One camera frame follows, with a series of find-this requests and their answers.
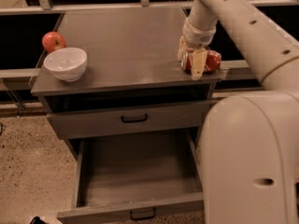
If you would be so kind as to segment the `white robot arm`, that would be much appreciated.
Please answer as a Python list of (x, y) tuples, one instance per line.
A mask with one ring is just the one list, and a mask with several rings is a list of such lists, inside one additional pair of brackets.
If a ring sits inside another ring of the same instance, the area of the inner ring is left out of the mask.
[(206, 224), (298, 224), (299, 45), (247, 0), (194, 0), (188, 47), (222, 25), (262, 86), (212, 106), (201, 137)]

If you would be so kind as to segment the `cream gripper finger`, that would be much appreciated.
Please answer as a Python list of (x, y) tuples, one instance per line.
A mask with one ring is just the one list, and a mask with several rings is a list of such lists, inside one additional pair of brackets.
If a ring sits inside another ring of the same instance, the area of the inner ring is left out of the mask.
[(193, 80), (199, 80), (206, 66), (207, 50), (205, 48), (196, 49), (191, 54), (191, 73)]
[(183, 53), (186, 51), (187, 45), (185, 43), (185, 39), (182, 36), (179, 40), (179, 46), (178, 46), (178, 60), (180, 61), (182, 59)]

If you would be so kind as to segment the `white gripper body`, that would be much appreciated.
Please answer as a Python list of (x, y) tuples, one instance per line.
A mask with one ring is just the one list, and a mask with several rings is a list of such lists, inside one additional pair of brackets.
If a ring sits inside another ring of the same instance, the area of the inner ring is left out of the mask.
[(213, 24), (207, 30), (196, 28), (186, 19), (182, 28), (182, 35), (189, 48), (199, 49), (208, 46), (216, 34), (216, 25)]

